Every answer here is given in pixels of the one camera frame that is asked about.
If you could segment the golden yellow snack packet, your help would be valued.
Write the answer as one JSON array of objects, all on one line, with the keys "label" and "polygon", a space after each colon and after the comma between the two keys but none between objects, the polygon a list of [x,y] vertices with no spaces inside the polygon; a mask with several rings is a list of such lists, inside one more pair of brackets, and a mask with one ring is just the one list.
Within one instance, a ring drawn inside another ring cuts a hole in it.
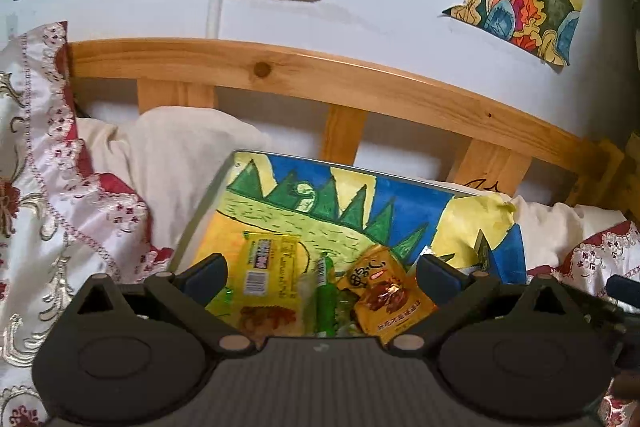
[{"label": "golden yellow snack packet", "polygon": [[337,281],[337,288],[358,296],[354,312],[360,329],[383,345],[437,310],[416,278],[383,246],[367,249]]}]

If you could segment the green stick snack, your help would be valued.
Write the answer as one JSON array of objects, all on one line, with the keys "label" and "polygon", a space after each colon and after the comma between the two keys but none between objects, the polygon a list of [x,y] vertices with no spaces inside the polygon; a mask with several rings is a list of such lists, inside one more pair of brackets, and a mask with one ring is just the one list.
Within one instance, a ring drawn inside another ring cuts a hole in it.
[{"label": "green stick snack", "polygon": [[322,254],[317,262],[316,336],[335,337],[337,286],[331,257]]}]

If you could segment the cream pillow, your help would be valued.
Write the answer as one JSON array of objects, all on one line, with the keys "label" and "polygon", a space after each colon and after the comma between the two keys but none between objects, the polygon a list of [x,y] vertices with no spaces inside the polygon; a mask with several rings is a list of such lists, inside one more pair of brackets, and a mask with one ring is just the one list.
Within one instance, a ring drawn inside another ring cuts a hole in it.
[{"label": "cream pillow", "polygon": [[[175,248],[209,183],[234,150],[280,152],[251,124],[216,109],[157,107],[126,124],[79,118],[92,167],[132,188],[151,210],[152,242]],[[529,268],[558,265],[585,239],[619,225],[618,210],[499,197],[515,207]]]}]

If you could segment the grey tray with painted liner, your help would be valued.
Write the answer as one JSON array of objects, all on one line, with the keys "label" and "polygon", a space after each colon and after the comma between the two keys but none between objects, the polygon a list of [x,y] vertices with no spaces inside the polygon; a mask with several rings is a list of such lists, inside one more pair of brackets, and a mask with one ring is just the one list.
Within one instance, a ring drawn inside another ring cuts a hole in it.
[{"label": "grey tray with painted liner", "polygon": [[[525,281],[524,245],[515,209],[495,194],[341,167],[328,162],[239,150],[209,185],[179,244],[183,262],[211,254],[227,261],[224,289],[206,310],[230,326],[233,275],[248,232],[298,238],[298,291],[304,332],[316,335],[317,262],[328,254],[337,281],[373,246],[388,248],[416,278],[433,255],[464,274],[481,269],[506,283]],[[336,336],[367,336],[356,320],[358,296],[337,288]]]}]

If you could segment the floral white satin bedspread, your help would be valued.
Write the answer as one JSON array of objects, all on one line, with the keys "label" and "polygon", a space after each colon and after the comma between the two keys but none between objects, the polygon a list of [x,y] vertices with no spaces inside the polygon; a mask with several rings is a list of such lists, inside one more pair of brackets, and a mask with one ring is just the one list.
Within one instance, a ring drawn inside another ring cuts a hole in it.
[{"label": "floral white satin bedspread", "polygon": [[500,280],[428,352],[373,336],[278,336],[216,352],[145,294],[196,265],[152,242],[151,210],[92,167],[66,26],[1,53],[1,421],[6,426],[634,426],[639,355],[612,357],[575,291],[639,283],[639,222]]}]

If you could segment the wooden bed headboard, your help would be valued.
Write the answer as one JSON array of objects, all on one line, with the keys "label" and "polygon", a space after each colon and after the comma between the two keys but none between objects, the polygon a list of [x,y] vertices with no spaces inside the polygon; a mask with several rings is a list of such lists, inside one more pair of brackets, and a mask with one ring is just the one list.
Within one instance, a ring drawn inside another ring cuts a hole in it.
[{"label": "wooden bed headboard", "polygon": [[269,93],[326,104],[320,157],[350,165],[371,114],[449,131],[468,141],[448,173],[457,184],[485,180],[512,194],[533,160],[575,173],[567,205],[639,213],[639,140],[620,150],[589,142],[518,109],[399,69],[251,42],[125,38],[73,42],[75,79],[137,83],[138,107],[213,108],[217,89]]}]

